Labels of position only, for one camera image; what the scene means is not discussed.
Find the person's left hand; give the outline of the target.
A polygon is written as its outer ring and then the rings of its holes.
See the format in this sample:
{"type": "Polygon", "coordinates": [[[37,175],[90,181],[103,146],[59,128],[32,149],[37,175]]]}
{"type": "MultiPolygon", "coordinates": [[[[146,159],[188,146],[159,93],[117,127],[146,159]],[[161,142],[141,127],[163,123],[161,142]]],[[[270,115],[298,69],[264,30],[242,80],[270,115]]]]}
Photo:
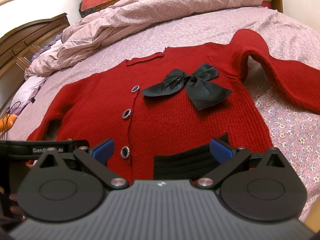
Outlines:
{"type": "MultiPolygon", "coordinates": [[[[28,167],[28,170],[32,169],[33,166],[37,163],[36,160],[30,160],[26,163],[26,166],[28,167]]],[[[9,196],[9,199],[11,201],[14,202],[14,204],[12,204],[12,206],[10,207],[10,211],[15,214],[15,215],[18,215],[20,217],[23,217],[23,212],[22,212],[22,209],[20,208],[20,206],[17,204],[17,194],[16,193],[12,193],[10,196],[9,196]]]]}

